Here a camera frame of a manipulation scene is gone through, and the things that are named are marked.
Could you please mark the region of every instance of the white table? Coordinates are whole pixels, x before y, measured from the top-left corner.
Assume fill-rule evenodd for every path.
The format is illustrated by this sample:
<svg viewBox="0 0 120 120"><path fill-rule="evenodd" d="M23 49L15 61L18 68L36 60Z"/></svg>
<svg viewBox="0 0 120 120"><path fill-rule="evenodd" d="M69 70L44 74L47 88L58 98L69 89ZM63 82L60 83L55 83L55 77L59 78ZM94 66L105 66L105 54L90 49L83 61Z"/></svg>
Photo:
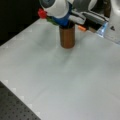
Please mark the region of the white table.
<svg viewBox="0 0 120 120"><path fill-rule="evenodd" d="M120 45L38 20L0 48L0 80L42 120L120 120Z"/></svg>

